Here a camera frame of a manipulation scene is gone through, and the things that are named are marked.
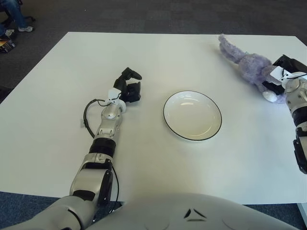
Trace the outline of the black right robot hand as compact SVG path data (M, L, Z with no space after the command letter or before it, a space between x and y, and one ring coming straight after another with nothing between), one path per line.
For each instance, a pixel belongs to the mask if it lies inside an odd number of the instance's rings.
M294 58L282 55L273 63L273 70L262 84L276 95L284 93L286 84L296 79L307 79L307 67Z

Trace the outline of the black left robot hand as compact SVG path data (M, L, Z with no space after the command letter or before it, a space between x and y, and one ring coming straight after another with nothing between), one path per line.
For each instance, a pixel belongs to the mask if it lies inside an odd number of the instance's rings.
M127 84L127 81L131 78L142 80L142 76L139 73L130 68L126 68L122 71L120 77L116 79L113 86L121 91L119 99L125 103L133 103L139 101L141 98L141 82Z

